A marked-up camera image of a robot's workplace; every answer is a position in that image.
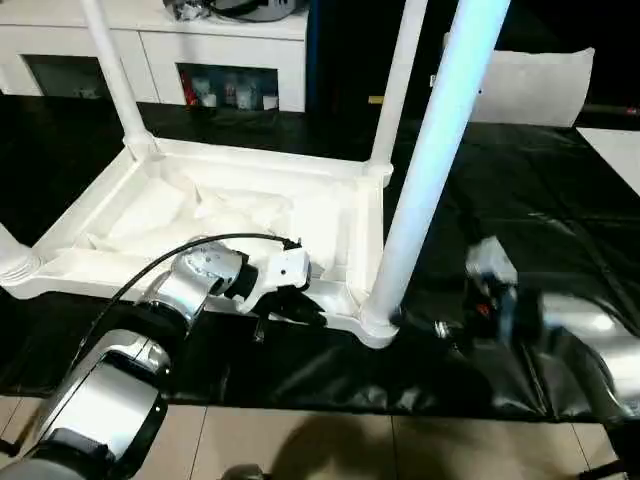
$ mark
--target tiled floor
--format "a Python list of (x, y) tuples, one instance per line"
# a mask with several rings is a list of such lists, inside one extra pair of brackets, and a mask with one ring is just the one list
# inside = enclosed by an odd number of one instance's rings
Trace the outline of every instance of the tiled floor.
[[(38, 404), (0, 397), (0, 437)], [(599, 425), (171, 406), (136, 479), (216, 480), (241, 463), (275, 480), (563, 479), (613, 459)]]

